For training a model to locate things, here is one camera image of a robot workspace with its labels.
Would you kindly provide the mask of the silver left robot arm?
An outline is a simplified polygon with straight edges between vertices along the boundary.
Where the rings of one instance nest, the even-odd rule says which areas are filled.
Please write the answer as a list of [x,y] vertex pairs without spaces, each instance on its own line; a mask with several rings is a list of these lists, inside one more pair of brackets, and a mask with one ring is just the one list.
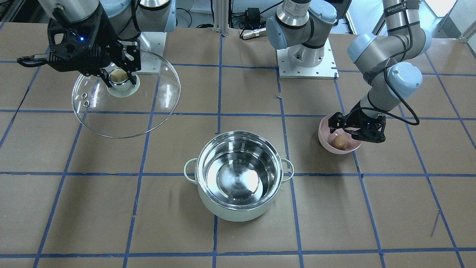
[[[330,117],[330,133],[343,129],[352,139],[379,144],[386,139],[386,116],[396,106],[404,105],[415,116],[406,100],[420,88],[423,75],[408,60],[427,51],[432,36],[420,25],[417,0],[384,0],[383,17],[386,36],[357,35],[347,48],[371,89],[348,114]],[[335,7],[324,0],[285,0],[267,19],[268,40],[275,49],[287,49],[294,64],[315,67],[336,20]]]

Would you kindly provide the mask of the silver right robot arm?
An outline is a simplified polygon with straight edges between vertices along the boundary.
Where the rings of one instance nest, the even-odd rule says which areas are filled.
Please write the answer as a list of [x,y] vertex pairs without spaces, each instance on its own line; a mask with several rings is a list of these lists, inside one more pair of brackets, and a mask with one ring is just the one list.
[[172,32],[173,0],[41,0],[49,15],[49,54],[34,56],[56,71],[78,71],[102,78],[112,87],[106,67],[114,63],[137,83],[142,32]]

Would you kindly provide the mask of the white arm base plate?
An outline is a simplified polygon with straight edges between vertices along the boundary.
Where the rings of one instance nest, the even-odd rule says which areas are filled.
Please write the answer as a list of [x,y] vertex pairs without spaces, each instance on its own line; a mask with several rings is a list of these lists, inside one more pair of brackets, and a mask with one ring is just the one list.
[[165,32],[141,32],[139,40],[141,42],[141,70],[138,73],[156,74],[159,73],[165,49]]
[[338,68],[329,39],[318,49],[302,44],[276,51],[279,76],[287,79],[337,79]]

